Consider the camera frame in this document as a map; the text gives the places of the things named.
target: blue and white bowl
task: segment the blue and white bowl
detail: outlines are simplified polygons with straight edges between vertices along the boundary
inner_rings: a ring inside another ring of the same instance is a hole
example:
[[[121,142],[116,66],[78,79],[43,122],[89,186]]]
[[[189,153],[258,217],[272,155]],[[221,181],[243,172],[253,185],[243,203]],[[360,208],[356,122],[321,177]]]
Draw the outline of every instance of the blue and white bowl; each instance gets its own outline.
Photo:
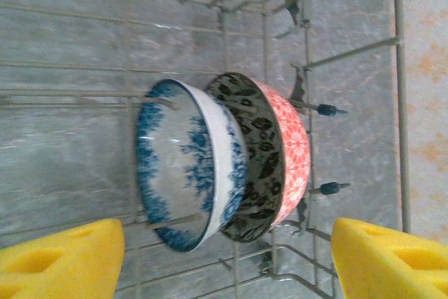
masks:
[[[155,231],[191,251],[235,214],[247,179],[247,154],[228,109],[208,94],[162,80],[146,95],[181,108],[144,103],[137,122],[137,180],[151,223],[199,213],[201,219]]]

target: pink floral bowl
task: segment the pink floral bowl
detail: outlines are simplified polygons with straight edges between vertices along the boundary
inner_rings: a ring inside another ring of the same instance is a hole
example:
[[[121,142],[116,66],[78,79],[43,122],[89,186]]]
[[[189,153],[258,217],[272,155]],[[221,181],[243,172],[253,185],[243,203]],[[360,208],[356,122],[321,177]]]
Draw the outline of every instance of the pink floral bowl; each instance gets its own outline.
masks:
[[[234,241],[252,242],[282,222],[305,192],[311,161],[306,130],[288,100],[245,75],[223,74],[206,92],[232,112],[249,153],[243,200],[221,231]]]

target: rack wire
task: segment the rack wire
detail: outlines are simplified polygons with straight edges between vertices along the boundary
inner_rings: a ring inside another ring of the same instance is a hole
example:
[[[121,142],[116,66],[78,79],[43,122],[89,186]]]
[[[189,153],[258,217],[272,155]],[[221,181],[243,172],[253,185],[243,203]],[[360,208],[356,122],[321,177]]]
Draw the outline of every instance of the rack wire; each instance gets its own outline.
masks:
[[[382,46],[395,46],[396,50],[396,65],[397,65],[397,80],[398,80],[398,120],[399,120],[399,136],[400,136],[400,178],[401,178],[401,204],[402,204],[402,228],[403,231],[409,232],[410,228],[410,196],[409,196],[409,174],[408,174],[408,162],[407,162],[407,120],[406,120],[406,98],[405,98],[405,61],[404,61],[404,50],[403,50],[403,0],[394,0],[395,5],[395,36],[372,43],[361,48],[347,51],[336,56],[325,58],[323,60],[314,61],[312,58],[312,52],[310,47],[310,33],[309,30],[312,25],[311,18],[311,0],[282,0],[281,4],[276,7],[271,6],[271,0],[177,0],[181,3],[192,2],[196,4],[202,4],[203,6],[217,6],[220,9],[221,16],[221,28],[212,29],[196,26],[187,25],[173,25],[167,27],[170,29],[177,29],[187,32],[209,32],[220,34],[224,41],[225,50],[225,71],[231,70],[231,62],[229,56],[230,37],[240,36],[247,38],[258,38],[262,39],[262,50],[263,50],[263,73],[264,80],[269,83],[269,54],[270,54],[270,41],[272,38],[281,39],[289,34],[304,34],[304,50],[305,50],[305,64],[292,63],[292,66],[296,69],[297,82],[296,88],[293,91],[292,100],[302,101],[305,106],[314,106],[312,104],[313,97],[312,93],[314,91],[315,80],[313,76],[310,76],[309,72],[319,66],[324,64],[329,64],[331,62],[348,58],[354,55],[364,53],[366,51],[379,48]],[[279,11],[289,11],[288,8],[291,4],[298,4],[300,7],[300,18],[293,18],[296,21],[296,25],[293,25],[287,32],[280,34],[279,36],[269,36],[267,31],[267,16],[275,14]],[[0,9],[2,10],[13,10],[22,11],[35,14],[45,14],[60,17],[70,17],[70,18],[85,18],[90,20],[98,20],[101,22],[114,22],[124,24],[126,27],[125,33],[123,34],[122,43],[126,50],[126,60],[125,67],[113,67],[113,66],[97,66],[93,64],[58,64],[51,62],[22,62],[14,60],[0,60],[0,67],[17,67],[17,68],[40,68],[40,69],[73,69],[73,70],[85,70],[85,71],[111,71],[111,72],[123,72],[125,73],[125,90],[124,91],[106,91],[106,90],[35,90],[35,89],[2,89],[0,88],[0,109],[67,109],[73,108],[78,109],[84,106],[95,106],[101,108],[113,108],[113,109],[124,109],[126,111],[126,129],[127,129],[127,146],[129,153],[129,166],[128,180],[130,185],[129,198],[131,200],[131,212],[127,214],[116,214],[116,218],[119,218],[125,227],[145,227],[147,229],[159,228],[164,225],[169,225],[172,223],[185,223],[188,221],[194,221],[196,215],[186,216],[186,218],[179,218],[169,223],[158,223],[158,224],[148,224],[144,220],[144,213],[138,209],[138,196],[137,196],[137,183],[135,177],[135,158],[134,158],[134,110],[144,102],[144,92],[134,91],[132,88],[132,77],[135,73],[147,73],[147,74],[204,74],[213,75],[214,71],[205,70],[187,70],[187,69],[163,69],[163,68],[150,68],[150,67],[136,67],[130,58],[130,25],[142,25],[142,26],[152,26],[159,27],[163,25],[163,22],[154,22],[150,20],[140,20],[131,18],[130,16],[130,4],[128,0],[120,0],[122,15],[121,16],[111,16],[111,15],[100,15],[100,14],[90,14],[90,13],[79,13],[75,11],[66,11],[53,8],[38,8],[33,6],[23,6],[21,4],[7,4],[1,3]],[[228,28],[226,25],[226,15],[231,15],[237,11],[244,11],[248,13],[257,13],[262,16],[262,34],[254,34],[251,32],[234,32]],[[301,90],[304,89],[306,92],[305,96],[302,96]],[[69,102],[26,102],[17,103],[13,100],[14,97],[69,97]],[[116,98],[124,99],[123,102],[105,102],[99,100],[100,98]],[[311,162],[314,158],[313,150],[313,125],[314,119],[312,113],[306,113],[304,117],[307,119],[307,134],[309,135],[310,146],[311,146]],[[311,178],[309,182],[308,189],[316,190],[317,186],[314,166],[311,166]],[[223,293],[228,293],[233,291],[236,298],[240,298],[240,289],[243,286],[256,283],[261,279],[266,279],[268,277],[274,280],[293,280],[301,285],[313,291],[316,295],[322,298],[336,298],[337,292],[335,290],[335,282],[337,281],[337,274],[333,268],[329,268],[322,265],[317,261],[317,238],[323,239],[327,242],[330,241],[330,234],[320,231],[316,227],[316,205],[313,202],[313,197],[308,197],[308,210],[307,210],[307,220],[306,223],[300,223],[298,221],[286,220],[279,226],[271,230],[271,244],[269,247],[264,249],[259,249],[251,253],[240,253],[239,244],[232,243],[233,257],[218,260],[213,263],[208,263],[198,267],[190,268],[189,270],[183,270],[180,272],[175,272],[173,274],[168,274],[163,277],[154,278],[148,281],[142,281],[141,277],[141,266],[140,266],[140,254],[142,251],[148,249],[156,249],[161,246],[162,243],[154,243],[145,245],[141,242],[139,237],[136,241],[135,246],[128,248],[128,251],[132,251],[135,255],[135,266],[134,275],[136,279],[136,284],[129,285],[127,287],[119,288],[117,293],[123,294],[126,292],[135,291],[136,297],[141,297],[141,290],[143,288],[152,286],[164,280],[173,279],[175,277],[181,277],[188,274],[194,274],[196,272],[211,270],[216,267],[225,267],[233,274],[234,284],[231,286],[226,286],[223,288],[216,289],[208,293],[203,293],[196,298],[212,298],[215,295],[220,295]],[[62,230],[75,225],[80,225],[85,223],[82,221],[79,223],[71,222],[62,225],[52,225],[43,226],[40,228],[35,228],[31,230],[21,230],[19,232],[7,232],[5,235],[16,235],[24,232],[45,232],[45,230]],[[276,232],[281,230],[282,227],[293,226],[301,231],[307,231],[313,235],[313,256],[308,256],[307,254],[297,250],[289,244],[279,244],[276,239]],[[311,263],[314,268],[314,282],[307,281],[303,277],[297,274],[279,274],[279,262],[278,262],[278,251],[280,249],[287,249],[297,256],[303,258],[306,262]],[[252,258],[254,256],[263,255],[266,253],[271,253],[272,264],[271,267],[265,272],[259,274],[257,277],[247,279],[242,281],[239,276],[239,263],[247,258]],[[332,293],[326,293],[319,287],[319,272],[323,271],[331,276],[332,280]]]

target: ceramic bowl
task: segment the ceramic bowl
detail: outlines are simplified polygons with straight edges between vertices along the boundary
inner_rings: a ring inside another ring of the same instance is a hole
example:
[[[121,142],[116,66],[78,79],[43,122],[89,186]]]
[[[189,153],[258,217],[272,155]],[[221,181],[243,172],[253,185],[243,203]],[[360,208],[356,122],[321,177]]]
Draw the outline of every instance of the ceramic bowl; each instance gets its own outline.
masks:
[[[309,143],[294,107],[271,87],[238,73],[226,73],[205,90],[235,116],[246,142],[248,182],[234,218],[221,230],[238,242],[252,242],[282,222],[302,197],[309,176]],[[238,109],[238,104],[256,109]]]
[[[247,154],[239,126],[218,100],[175,80],[146,95],[181,109],[144,103],[137,122],[137,181],[149,221],[200,214],[156,229],[169,247],[190,251],[222,228],[244,194]]]

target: dishwasher rack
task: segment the dishwasher rack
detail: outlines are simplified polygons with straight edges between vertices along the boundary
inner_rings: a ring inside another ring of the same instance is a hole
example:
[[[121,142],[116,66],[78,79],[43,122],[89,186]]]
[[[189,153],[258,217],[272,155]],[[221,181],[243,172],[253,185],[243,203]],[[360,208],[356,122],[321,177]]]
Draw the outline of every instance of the dishwasher rack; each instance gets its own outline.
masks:
[[[176,29],[186,29],[189,31],[196,32],[214,32],[217,34],[221,34],[224,40],[225,46],[225,70],[229,71],[230,61],[229,61],[229,48],[230,46],[230,37],[231,36],[245,36],[245,37],[254,37],[256,35],[252,33],[246,32],[231,32],[226,25],[226,16],[231,15],[236,11],[246,11],[250,13],[257,13],[262,16],[262,28],[263,33],[261,37],[263,40],[263,69],[264,69],[264,79],[265,82],[268,82],[268,69],[269,69],[269,53],[270,53],[270,39],[282,39],[285,36],[290,34],[304,34],[304,46],[305,46],[305,64],[299,64],[298,62],[292,63],[292,67],[296,70],[296,87],[291,96],[291,102],[295,105],[300,112],[304,112],[303,109],[317,109],[316,105],[313,105],[311,102],[313,101],[312,92],[314,87],[314,78],[313,76],[309,76],[309,72],[321,65],[328,64],[330,62],[334,62],[340,59],[344,59],[347,57],[351,57],[352,55],[357,55],[378,47],[382,46],[395,46],[396,49],[396,66],[397,66],[397,79],[398,79],[398,120],[399,120],[399,136],[400,136],[400,178],[401,178],[401,202],[402,202],[402,228],[403,231],[409,232],[410,228],[410,201],[409,201],[409,181],[408,181],[408,163],[407,163],[407,121],[406,121],[406,99],[405,99],[405,62],[404,62],[404,47],[403,47],[403,0],[395,0],[395,36],[392,36],[389,39],[385,39],[376,43],[372,43],[370,45],[357,48],[354,50],[350,50],[348,52],[326,58],[324,60],[313,61],[311,57],[310,50],[310,33],[309,29],[312,25],[311,18],[311,7],[312,0],[281,0],[281,3],[277,7],[272,7],[270,5],[271,0],[178,0],[181,3],[184,2],[193,2],[196,4],[202,4],[204,6],[217,6],[220,8],[220,21],[221,28],[220,29],[207,29],[203,27],[181,27],[178,26]],[[129,38],[129,24],[138,24],[138,25],[156,25],[154,22],[144,21],[144,20],[136,20],[130,18],[128,15],[128,7],[127,0],[122,0],[122,3],[118,6],[122,7],[122,16],[112,17],[106,15],[98,15],[98,14],[87,14],[87,13],[77,13],[71,11],[63,11],[57,9],[49,9],[49,8],[37,8],[31,6],[22,6],[19,4],[0,4],[0,9],[8,9],[15,11],[25,11],[30,13],[40,13],[46,15],[53,16],[62,16],[62,17],[73,17],[73,18],[88,18],[92,20],[100,20],[104,22],[119,22],[127,25],[128,30],[124,36],[123,44],[127,49],[127,59],[126,67],[98,67],[92,66],[88,64],[54,64],[47,62],[15,62],[10,60],[0,60],[0,67],[22,67],[22,68],[42,68],[42,69],[80,69],[80,70],[96,70],[96,71],[122,71],[125,73],[125,91],[94,91],[94,90],[31,90],[31,89],[1,89],[0,88],[0,109],[32,109],[39,108],[49,104],[42,103],[14,103],[10,100],[11,97],[71,97],[74,102],[70,103],[52,103],[50,104],[52,108],[77,108],[79,106],[85,105],[95,105],[95,106],[111,106],[111,107],[121,107],[126,109],[127,111],[127,145],[129,146],[129,160],[132,163],[132,166],[129,168],[129,184],[130,184],[130,199],[132,205],[132,212],[129,214],[121,214],[116,216],[119,218],[123,225],[125,226],[146,226],[147,228],[159,228],[168,224],[175,223],[185,223],[188,221],[194,221],[194,216],[187,216],[185,218],[179,218],[173,221],[169,221],[169,223],[158,223],[158,224],[147,224],[144,220],[140,218],[143,215],[142,211],[137,209],[138,196],[137,196],[137,185],[136,179],[134,176],[134,107],[144,102],[143,94],[144,92],[137,92],[131,90],[131,82],[132,82],[132,74],[135,73],[143,73],[148,72],[152,74],[156,73],[169,73],[169,71],[165,71],[164,69],[149,69],[149,68],[136,68],[132,66],[130,57],[129,57],[129,47],[130,47],[130,38]],[[294,12],[295,9],[299,9],[300,15],[295,15],[297,12]],[[268,15],[273,15],[278,13],[279,11],[289,11],[291,16],[293,17],[292,22],[294,25],[291,25],[290,29],[283,34],[278,36],[269,36],[267,32],[266,18]],[[121,103],[110,103],[110,102],[98,102],[95,98],[99,97],[115,97],[115,98],[123,98],[125,99],[125,104]],[[313,115],[312,113],[304,113],[304,118],[307,120],[307,133],[309,135],[310,146],[311,146],[311,162],[314,157],[313,152]],[[314,167],[311,166],[311,177],[309,181],[308,190],[316,190],[317,186],[315,186],[315,177],[314,177]],[[229,271],[233,273],[234,284],[231,286],[226,286],[224,288],[217,289],[215,291],[204,293],[196,298],[210,298],[218,294],[226,293],[228,291],[234,291],[234,296],[236,298],[240,298],[240,288],[242,286],[255,283],[261,279],[271,277],[275,280],[293,280],[297,281],[301,285],[307,287],[309,290],[315,292],[315,294],[321,296],[322,298],[336,298],[337,294],[335,291],[335,282],[337,281],[337,274],[333,268],[326,267],[320,264],[316,260],[316,240],[317,237],[320,239],[324,239],[325,241],[330,241],[330,234],[320,231],[316,228],[316,216],[317,209],[313,203],[312,193],[307,193],[307,211],[305,214],[305,221],[291,221],[286,220],[282,224],[278,225],[275,229],[271,230],[271,244],[269,247],[265,249],[261,249],[258,251],[254,251],[251,253],[241,254],[239,252],[239,244],[233,244],[233,257],[227,260],[219,260],[215,263],[209,263],[206,265],[201,265],[199,267],[195,267],[189,270],[184,270],[181,272],[177,272],[174,274],[169,274],[167,276],[152,279],[150,281],[142,281],[138,266],[135,269],[136,272],[136,284],[131,285],[125,288],[121,288],[118,290],[119,293],[126,293],[131,289],[136,289],[136,293],[139,293],[141,288],[145,286],[150,286],[156,282],[172,279],[174,277],[180,277],[186,274],[192,274],[195,272],[210,270],[215,267],[226,267]],[[67,223],[67,225],[56,225],[51,227],[52,230],[59,230],[62,228],[66,228],[67,226],[80,225],[82,223]],[[309,257],[306,254],[298,251],[288,244],[279,244],[276,241],[276,232],[281,230],[281,227],[284,226],[293,226],[298,230],[307,231],[313,234],[313,246],[314,246],[314,256]],[[155,244],[150,244],[146,246],[138,246],[135,248],[137,251],[139,249],[152,249],[157,246],[161,246],[162,243],[158,242]],[[311,263],[314,267],[314,283],[307,281],[306,279],[298,276],[297,274],[280,274],[279,266],[278,266],[278,258],[277,252],[279,249],[288,249],[293,253],[296,253],[298,256],[305,259],[308,263]],[[252,279],[248,279],[245,281],[241,281],[239,277],[239,261],[262,255],[264,253],[271,253],[272,263],[270,267],[262,272],[259,276],[254,277]],[[319,279],[318,279],[318,270],[324,271],[328,273],[332,277],[332,293],[326,293],[322,289],[319,288]]]

